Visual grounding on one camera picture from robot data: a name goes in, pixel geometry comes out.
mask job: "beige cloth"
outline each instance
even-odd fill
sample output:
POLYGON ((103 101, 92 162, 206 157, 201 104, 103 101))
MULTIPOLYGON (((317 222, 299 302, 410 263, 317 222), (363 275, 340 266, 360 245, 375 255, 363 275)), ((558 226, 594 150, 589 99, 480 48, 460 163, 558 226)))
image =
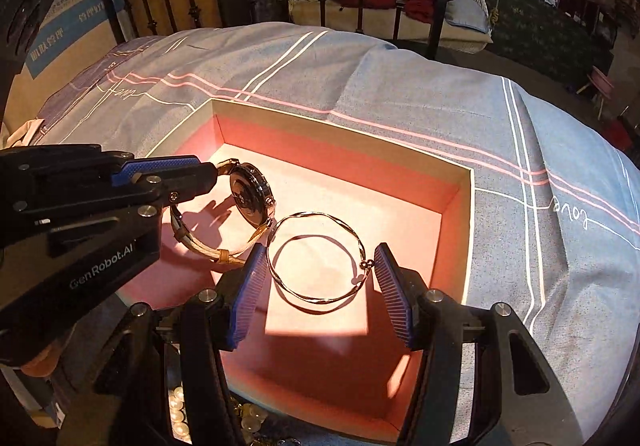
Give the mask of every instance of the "beige cloth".
MULTIPOLYGON (((320 4, 318 0, 297 0, 292 5, 291 16, 297 25, 320 25, 320 4)), ((367 36, 389 40, 393 37, 396 10, 364 9, 362 29, 367 36)), ((327 0, 326 26, 338 31, 355 32, 358 25, 358 10, 341 7, 327 0)), ((429 38, 431 26, 407 17, 400 20, 398 39, 425 42, 429 38)), ((473 29, 454 27, 444 22, 440 35, 440 46, 475 53, 491 43, 491 36, 473 29)))
POLYGON ((43 121, 44 119, 31 119, 20 126, 11 135, 8 134, 6 126, 2 123, 0 149, 14 148, 16 146, 28 146, 43 121))

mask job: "wristwatch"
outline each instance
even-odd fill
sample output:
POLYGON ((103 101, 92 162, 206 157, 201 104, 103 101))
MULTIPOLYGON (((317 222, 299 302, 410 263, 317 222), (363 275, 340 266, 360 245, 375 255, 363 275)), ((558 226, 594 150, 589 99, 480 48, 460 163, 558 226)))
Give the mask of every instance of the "wristwatch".
POLYGON ((171 225, 175 239, 185 247, 197 252, 217 263, 231 263, 244 265, 244 260, 238 258, 264 235, 274 223, 276 200, 271 187, 260 173, 260 170, 248 162, 240 163, 238 159, 227 159, 216 164, 218 176, 229 175, 231 194, 236 207, 244 219, 255 231, 240 249, 213 249, 199 241, 182 221, 182 214, 178 207, 171 206, 171 225))

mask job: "pink box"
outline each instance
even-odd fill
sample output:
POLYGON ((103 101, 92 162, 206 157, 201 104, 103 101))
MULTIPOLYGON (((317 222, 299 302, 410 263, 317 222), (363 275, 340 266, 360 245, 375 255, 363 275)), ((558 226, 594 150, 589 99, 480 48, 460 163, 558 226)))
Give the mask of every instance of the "pink box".
MULTIPOLYGON (((214 99, 176 127, 152 156, 235 157, 265 175, 276 218, 322 211, 349 224, 372 257, 386 241, 402 267, 464 302, 473 236, 473 170, 401 143, 243 102, 214 99)), ((228 179, 180 209, 210 247, 242 245, 253 229, 228 179)), ((328 219, 289 220, 270 249, 291 288, 334 297, 362 273, 353 236, 328 219)), ((120 291, 154 308, 182 304, 224 269, 178 244, 164 214, 162 253, 120 291)), ((265 282, 249 335, 223 353, 230 388, 274 412, 367 440, 394 442, 420 352, 398 340, 371 275, 354 297, 311 305, 265 282)))

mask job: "bedspread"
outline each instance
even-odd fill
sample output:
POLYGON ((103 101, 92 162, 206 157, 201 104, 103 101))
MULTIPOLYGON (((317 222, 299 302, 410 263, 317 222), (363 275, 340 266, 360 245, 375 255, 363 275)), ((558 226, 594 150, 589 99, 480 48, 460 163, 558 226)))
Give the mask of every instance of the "bedspread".
MULTIPOLYGON (((315 27, 179 32, 102 75, 41 143, 93 142, 145 157, 209 98, 222 97, 396 139, 474 168, 466 303, 511 304, 558 375, 585 438, 598 427, 640 320, 640 173, 596 132, 502 77, 315 27)), ((471 368, 465 363, 460 394, 467 412, 471 368)), ((317 432, 298 438, 339 444, 317 432)))

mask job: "open box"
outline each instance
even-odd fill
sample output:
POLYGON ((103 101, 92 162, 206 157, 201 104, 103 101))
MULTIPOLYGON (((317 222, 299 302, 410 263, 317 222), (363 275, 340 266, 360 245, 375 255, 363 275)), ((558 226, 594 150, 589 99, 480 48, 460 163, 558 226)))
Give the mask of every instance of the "open box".
MULTIPOLYGON (((251 162, 270 182, 277 219, 297 211, 339 217, 358 233, 367 257, 386 241, 401 267, 464 302, 472 169, 352 129, 218 99, 176 127, 151 156, 162 155, 251 162)), ((180 209, 210 247, 238 247, 253 231, 236 210, 226 177, 180 209)), ((362 273, 353 236, 319 217, 284 223, 270 256, 287 285, 312 296, 347 292, 362 273)), ((213 286, 220 271, 174 240, 165 212, 161 259, 120 295, 154 308, 182 304, 213 286)), ((269 277, 247 339, 222 359, 229 387, 271 411, 395 442, 420 354, 396 338, 372 274, 355 297, 332 305, 301 302, 269 277)))

